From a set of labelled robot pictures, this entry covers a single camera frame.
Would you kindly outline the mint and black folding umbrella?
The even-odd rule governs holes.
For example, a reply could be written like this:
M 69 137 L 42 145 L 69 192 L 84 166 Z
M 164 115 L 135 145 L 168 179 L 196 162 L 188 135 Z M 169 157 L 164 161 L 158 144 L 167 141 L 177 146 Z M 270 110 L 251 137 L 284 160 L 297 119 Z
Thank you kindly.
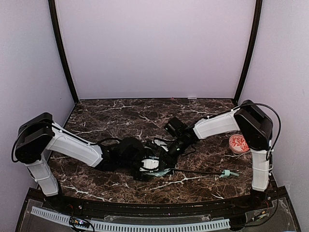
M 208 175 L 218 175 L 221 178 L 228 178 L 230 176 L 235 176 L 239 177 L 238 173 L 232 172 L 230 170 L 223 170 L 222 172 L 215 173 L 215 172 L 205 172 L 205 171 L 192 171 L 192 170 L 186 170 L 186 169 L 179 169 L 179 168 L 169 168 L 165 169 L 163 171 L 160 171 L 159 169 L 157 171 L 152 171 L 152 172 L 145 172 L 147 175 L 155 176 L 155 177 L 162 177 L 164 175 L 167 175 L 170 172 L 185 172 L 185 173 L 194 173 L 194 174 L 208 174 Z

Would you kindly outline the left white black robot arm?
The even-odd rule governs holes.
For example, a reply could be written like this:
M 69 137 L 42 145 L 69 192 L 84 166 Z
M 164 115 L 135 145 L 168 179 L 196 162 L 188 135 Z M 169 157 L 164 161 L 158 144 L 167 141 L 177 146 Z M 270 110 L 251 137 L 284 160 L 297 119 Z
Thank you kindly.
M 23 163 L 47 197 L 60 193 L 60 186 L 43 157 L 45 150 L 62 153 L 100 171 L 127 167 L 138 172 L 155 170 L 157 161 L 135 138 L 124 138 L 104 146 L 91 143 L 63 129 L 45 112 L 23 124 L 12 148 L 12 160 Z

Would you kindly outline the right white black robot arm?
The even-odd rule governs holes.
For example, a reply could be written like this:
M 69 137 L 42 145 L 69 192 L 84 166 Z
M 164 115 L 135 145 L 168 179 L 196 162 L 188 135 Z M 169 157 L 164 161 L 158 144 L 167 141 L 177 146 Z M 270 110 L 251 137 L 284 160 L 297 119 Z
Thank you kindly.
M 175 166 L 177 159 L 196 142 L 211 136 L 238 132 L 229 138 L 234 153 L 251 152 L 253 165 L 252 190 L 264 192 L 272 172 L 272 153 L 278 137 L 273 137 L 272 119 L 261 110 L 264 104 L 246 100 L 240 106 L 221 114 L 203 117 L 188 126 L 172 118 L 165 130 L 175 139 L 163 154 L 165 163 Z

